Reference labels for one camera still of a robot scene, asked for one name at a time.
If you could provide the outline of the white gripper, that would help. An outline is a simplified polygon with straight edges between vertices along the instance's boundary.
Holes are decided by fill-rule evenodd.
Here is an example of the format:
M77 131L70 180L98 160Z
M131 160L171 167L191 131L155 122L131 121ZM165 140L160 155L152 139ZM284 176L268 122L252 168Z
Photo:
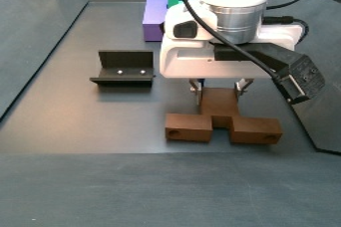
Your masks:
M189 0L188 5L205 25L238 47L271 43L284 50L294 50L303 29L295 24L262 25L264 4L248 7L222 7ZM254 78L266 73L242 56L231 51L224 60L213 53L220 42L195 22L183 4L168 8L160 49L160 73L165 78L188 78L189 91L200 104L203 84L199 78ZM254 79L240 79L234 84L240 97Z

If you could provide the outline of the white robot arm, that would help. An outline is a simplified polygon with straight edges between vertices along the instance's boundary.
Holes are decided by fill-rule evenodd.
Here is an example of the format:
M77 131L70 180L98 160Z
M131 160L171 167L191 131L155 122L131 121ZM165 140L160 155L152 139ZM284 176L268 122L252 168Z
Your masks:
M270 77L284 99L306 99L294 74L302 28L266 25L267 0L181 0L165 13L160 73L167 78Z

